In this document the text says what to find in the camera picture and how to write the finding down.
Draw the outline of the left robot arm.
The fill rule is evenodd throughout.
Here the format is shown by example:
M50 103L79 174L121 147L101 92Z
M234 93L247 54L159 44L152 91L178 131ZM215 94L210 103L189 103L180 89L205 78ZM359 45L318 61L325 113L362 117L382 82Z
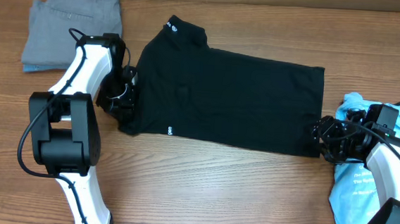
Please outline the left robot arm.
M75 28L69 33L75 58L55 85L30 96L30 122L18 143L18 163L31 176L40 176L23 162L23 145L31 136L34 159L46 168L42 177L61 186L74 224L114 224L96 176L101 138L94 108L119 122L131 120L137 71L123 64L130 51L116 33L88 36Z

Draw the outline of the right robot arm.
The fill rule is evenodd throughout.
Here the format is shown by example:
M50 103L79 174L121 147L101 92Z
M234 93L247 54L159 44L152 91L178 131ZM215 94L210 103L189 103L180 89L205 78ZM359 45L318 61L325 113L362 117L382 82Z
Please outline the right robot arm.
M368 224L400 224L400 139L394 126L399 112L386 104L350 112L345 120L322 117L312 135L329 163L362 162L371 172L380 209Z

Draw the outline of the black t-shirt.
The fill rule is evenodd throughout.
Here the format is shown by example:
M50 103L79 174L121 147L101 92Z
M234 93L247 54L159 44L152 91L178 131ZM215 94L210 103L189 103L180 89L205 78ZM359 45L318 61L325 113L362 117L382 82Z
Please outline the black t-shirt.
M210 48L203 28L172 16L144 47L135 114L119 129L318 157L324 69Z

